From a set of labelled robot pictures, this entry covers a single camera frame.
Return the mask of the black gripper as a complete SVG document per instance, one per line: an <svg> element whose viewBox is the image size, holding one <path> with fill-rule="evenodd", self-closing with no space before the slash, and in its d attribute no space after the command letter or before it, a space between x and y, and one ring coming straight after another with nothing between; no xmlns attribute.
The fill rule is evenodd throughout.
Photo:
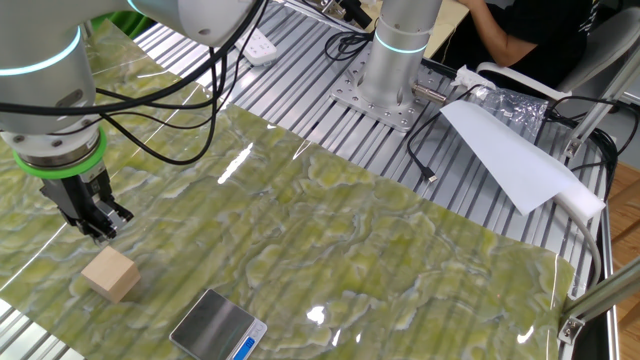
<svg viewBox="0 0 640 360"><path fill-rule="evenodd" d="M112 192L105 167L92 167L63 179L45 179L43 183L41 192L58 206L70 226L96 244L117 236L117 227L108 217L107 201Z"/></svg>

